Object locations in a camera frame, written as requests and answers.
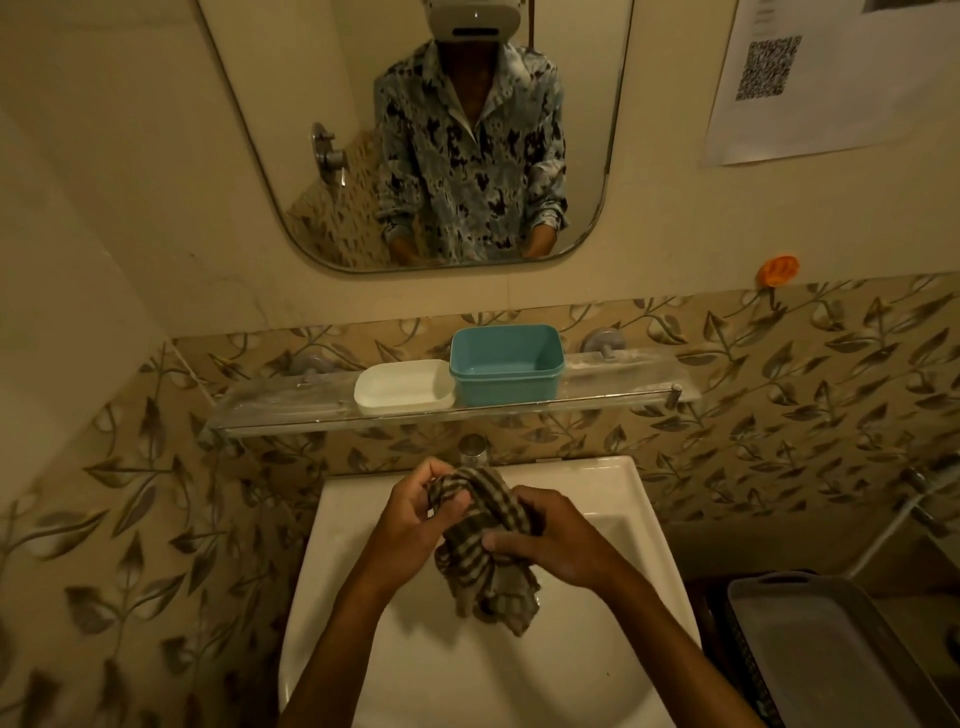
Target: checkered towel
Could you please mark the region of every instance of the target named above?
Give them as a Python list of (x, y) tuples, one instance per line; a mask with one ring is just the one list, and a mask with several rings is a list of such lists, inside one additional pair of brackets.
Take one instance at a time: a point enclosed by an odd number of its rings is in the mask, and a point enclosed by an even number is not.
[(473, 496), (463, 520), (444, 533), (434, 554), (437, 569), (446, 577), (457, 600), (457, 614), (470, 611), (482, 621), (506, 624), (518, 637), (526, 632), (540, 608), (540, 584), (522, 559), (492, 554), (483, 548), (485, 531), (506, 529), (539, 535), (537, 514), (517, 500), (499, 473), (490, 468), (461, 468), (427, 486), (430, 507), (466, 489)]

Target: chrome faucet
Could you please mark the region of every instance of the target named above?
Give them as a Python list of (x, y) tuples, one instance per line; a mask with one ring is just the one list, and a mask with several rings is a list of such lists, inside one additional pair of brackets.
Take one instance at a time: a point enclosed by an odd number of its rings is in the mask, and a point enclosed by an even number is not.
[(486, 468), (490, 465), (490, 443), (483, 435), (470, 434), (460, 438), (460, 465), (464, 468)]

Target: human hand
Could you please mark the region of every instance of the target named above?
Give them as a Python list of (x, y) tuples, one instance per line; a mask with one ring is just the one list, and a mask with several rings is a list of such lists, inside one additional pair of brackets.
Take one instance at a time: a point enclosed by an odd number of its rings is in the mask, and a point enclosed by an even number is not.
[(386, 606), (396, 590), (417, 575), (444, 531), (458, 523), (470, 505), (470, 494), (461, 491), (445, 502), (433, 518), (426, 517), (427, 483), (449, 473), (453, 473), (452, 466), (428, 457), (394, 486), (350, 572), (348, 585), (366, 589)]
[(567, 584), (595, 592), (618, 572), (633, 569), (566, 496), (525, 485), (514, 494), (544, 517), (543, 535), (488, 531), (483, 537), (487, 551), (527, 559)]

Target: blue plastic container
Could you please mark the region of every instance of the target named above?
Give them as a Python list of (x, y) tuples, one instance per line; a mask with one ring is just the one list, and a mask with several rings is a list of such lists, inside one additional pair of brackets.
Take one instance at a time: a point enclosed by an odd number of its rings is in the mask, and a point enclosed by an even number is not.
[(546, 324), (463, 328), (450, 344), (450, 373), (468, 407), (557, 397), (564, 345)]

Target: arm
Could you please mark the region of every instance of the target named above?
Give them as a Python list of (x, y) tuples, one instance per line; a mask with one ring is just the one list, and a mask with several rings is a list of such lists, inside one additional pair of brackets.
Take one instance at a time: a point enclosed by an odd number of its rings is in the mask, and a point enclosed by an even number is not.
[(394, 260), (400, 265), (418, 265), (420, 252), (413, 227), (423, 196), (410, 154), (408, 119), (390, 76), (377, 79), (373, 85), (373, 106), (380, 134), (376, 219), (383, 224), (383, 239)]
[(538, 136), (540, 150), (529, 174), (526, 219), (530, 226), (524, 257), (550, 255), (557, 232), (566, 227), (566, 140), (564, 139), (564, 88), (552, 68), (544, 77), (546, 94)]
[(396, 590), (423, 568), (444, 531), (456, 524), (469, 506), (469, 494), (462, 492), (427, 519), (426, 484), (452, 472), (446, 463), (428, 458), (394, 487), (337, 594), (330, 619), (278, 728), (352, 725), (380, 616)]
[(491, 531), (484, 535), (484, 547), (529, 559), (603, 599), (678, 728), (763, 728), (654, 588), (573, 503), (555, 491), (519, 486), (514, 492), (545, 517), (543, 535)]

